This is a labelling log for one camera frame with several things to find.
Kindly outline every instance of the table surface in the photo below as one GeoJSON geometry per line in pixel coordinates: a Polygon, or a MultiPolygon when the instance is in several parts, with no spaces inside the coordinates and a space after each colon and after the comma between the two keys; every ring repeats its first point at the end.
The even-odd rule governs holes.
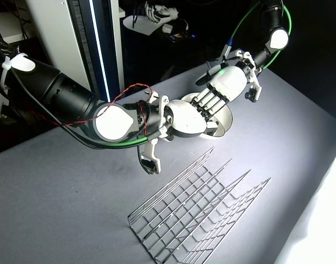
{"type": "MultiPolygon", "coordinates": [[[[203,89],[201,65],[154,89],[170,99],[203,89]]],[[[219,140],[160,142],[162,173],[147,175],[136,149],[95,151],[60,128],[0,154],[0,263],[153,263],[127,216],[211,146],[221,177],[251,169],[245,187],[272,180],[208,263],[273,263],[336,156],[336,120],[270,70],[257,103],[229,104],[233,125],[219,140]]],[[[143,92],[124,99],[132,102],[143,92]]]]}

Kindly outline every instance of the wire rack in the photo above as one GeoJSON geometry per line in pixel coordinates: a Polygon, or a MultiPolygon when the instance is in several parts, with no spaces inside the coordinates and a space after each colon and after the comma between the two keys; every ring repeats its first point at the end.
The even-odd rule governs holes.
{"type": "Polygon", "coordinates": [[[208,150],[128,217],[156,263],[205,263],[270,178],[240,196],[233,190],[250,170],[224,186],[205,164],[208,150]]]}

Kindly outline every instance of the white robotic hand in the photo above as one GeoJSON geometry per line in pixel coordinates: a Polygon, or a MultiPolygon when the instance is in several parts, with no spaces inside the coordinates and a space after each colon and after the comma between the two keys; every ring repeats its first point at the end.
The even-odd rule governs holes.
{"type": "Polygon", "coordinates": [[[149,5],[145,3],[145,13],[148,19],[158,25],[163,25],[178,18],[179,12],[176,8],[167,8],[163,5],[149,5]]]}

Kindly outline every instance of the robotic arm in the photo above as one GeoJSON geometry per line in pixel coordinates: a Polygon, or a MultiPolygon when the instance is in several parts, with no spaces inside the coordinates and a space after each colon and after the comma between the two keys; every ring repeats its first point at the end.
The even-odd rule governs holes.
{"type": "Polygon", "coordinates": [[[159,173],[160,160],[154,154],[159,138],[171,141],[173,136],[210,133],[210,127],[215,127],[211,125],[214,122],[212,117],[237,98],[247,82],[255,85],[255,88],[251,87],[248,98],[254,102],[258,100],[261,86],[255,71],[288,43],[288,34],[282,28],[282,12],[280,0],[262,0],[265,45],[253,56],[249,52],[237,51],[240,62],[236,66],[227,65],[226,57],[231,45],[226,45],[217,73],[212,77],[213,74],[207,72],[200,78],[209,82],[191,102],[169,101],[167,96],[159,96],[153,91],[147,101],[123,105],[115,103],[115,100],[103,102],[58,69],[22,53],[8,60],[0,49],[0,58],[5,60],[1,85],[21,86],[41,111],[88,147],[124,149],[144,144],[144,151],[139,151],[142,167],[148,173],[159,173]]]}

